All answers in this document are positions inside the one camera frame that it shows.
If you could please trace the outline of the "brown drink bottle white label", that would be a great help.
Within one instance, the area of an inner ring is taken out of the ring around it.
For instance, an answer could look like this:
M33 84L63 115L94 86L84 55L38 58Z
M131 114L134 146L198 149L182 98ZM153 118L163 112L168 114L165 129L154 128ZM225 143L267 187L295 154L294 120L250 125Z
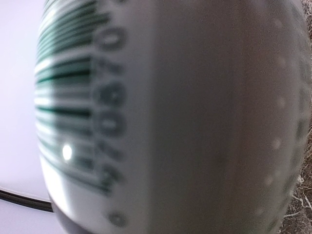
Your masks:
M67 234L274 234L310 123L299 0L47 0L39 154Z

